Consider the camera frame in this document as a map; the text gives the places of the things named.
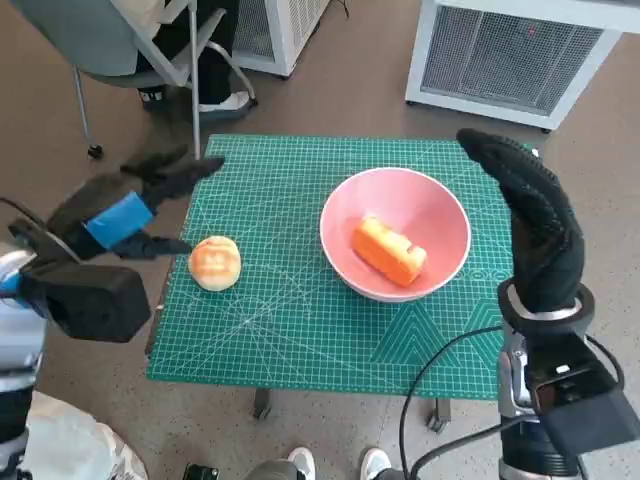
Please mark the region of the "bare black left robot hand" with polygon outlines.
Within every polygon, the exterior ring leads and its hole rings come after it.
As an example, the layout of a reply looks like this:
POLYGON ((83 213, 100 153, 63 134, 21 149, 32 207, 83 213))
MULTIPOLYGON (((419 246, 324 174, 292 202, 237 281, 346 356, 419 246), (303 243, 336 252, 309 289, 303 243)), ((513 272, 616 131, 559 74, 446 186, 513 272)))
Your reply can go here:
POLYGON ((196 160, 185 145, 133 158, 118 170, 87 180, 47 220, 49 230, 81 260, 111 252, 146 260, 188 255, 192 246, 145 231, 167 200, 192 194, 196 184, 218 172, 225 158, 196 160))

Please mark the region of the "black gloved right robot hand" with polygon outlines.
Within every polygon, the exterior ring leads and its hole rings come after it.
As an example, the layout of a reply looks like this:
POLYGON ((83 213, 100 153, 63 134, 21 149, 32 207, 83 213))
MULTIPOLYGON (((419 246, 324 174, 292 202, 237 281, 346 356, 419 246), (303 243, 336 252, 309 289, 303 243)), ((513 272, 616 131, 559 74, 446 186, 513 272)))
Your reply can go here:
POLYGON ((513 283, 531 313, 574 305, 585 264, 582 229, 557 176, 524 145, 464 128, 456 140, 495 179, 511 211, 513 283))

